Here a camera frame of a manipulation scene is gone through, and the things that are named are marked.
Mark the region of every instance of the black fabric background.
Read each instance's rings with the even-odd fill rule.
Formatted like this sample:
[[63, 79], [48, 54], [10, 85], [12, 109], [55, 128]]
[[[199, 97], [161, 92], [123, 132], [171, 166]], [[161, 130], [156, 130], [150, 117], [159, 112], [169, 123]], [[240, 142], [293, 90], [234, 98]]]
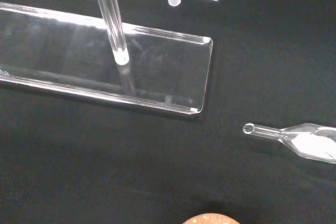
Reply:
[[[99, 17], [91, 0], [1, 0]], [[0, 89], [0, 223], [335, 223], [336, 166], [246, 137], [336, 126], [336, 0], [119, 0], [124, 22], [212, 37], [194, 118]]]

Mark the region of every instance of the acrylic base plate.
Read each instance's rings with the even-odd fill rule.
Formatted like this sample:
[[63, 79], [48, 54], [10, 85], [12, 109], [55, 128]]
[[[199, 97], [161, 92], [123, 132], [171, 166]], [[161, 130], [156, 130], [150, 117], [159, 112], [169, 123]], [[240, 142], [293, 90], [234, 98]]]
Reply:
[[114, 61], [102, 19], [0, 3], [0, 81], [113, 103], [201, 112], [212, 40], [123, 24]]

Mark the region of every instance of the cork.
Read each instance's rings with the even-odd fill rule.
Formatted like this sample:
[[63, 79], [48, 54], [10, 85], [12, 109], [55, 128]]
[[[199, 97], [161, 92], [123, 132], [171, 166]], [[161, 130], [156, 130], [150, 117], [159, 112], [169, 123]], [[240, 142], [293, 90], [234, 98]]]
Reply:
[[187, 220], [183, 224], [239, 224], [234, 219], [220, 214], [203, 214]]

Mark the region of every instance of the clear acrylic stand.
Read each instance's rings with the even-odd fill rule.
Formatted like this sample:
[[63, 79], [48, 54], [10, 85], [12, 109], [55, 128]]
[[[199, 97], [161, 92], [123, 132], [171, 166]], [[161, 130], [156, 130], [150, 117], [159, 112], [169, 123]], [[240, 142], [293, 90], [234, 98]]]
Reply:
[[103, 19], [0, 3], [0, 15], [8, 21], [0, 26], [0, 80], [201, 112], [212, 40], [123, 24], [117, 0], [98, 2]]

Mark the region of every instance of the black surface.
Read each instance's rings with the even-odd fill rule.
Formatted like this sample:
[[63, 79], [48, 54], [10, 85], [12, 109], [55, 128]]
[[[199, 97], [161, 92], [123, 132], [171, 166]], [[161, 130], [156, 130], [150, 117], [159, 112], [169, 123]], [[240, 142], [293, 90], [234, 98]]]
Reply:
[[[99, 16], [90, 0], [2, 0]], [[123, 21], [210, 36], [192, 120], [0, 90], [1, 223], [335, 223], [336, 166], [245, 137], [247, 122], [336, 126], [336, 0], [119, 0]]]

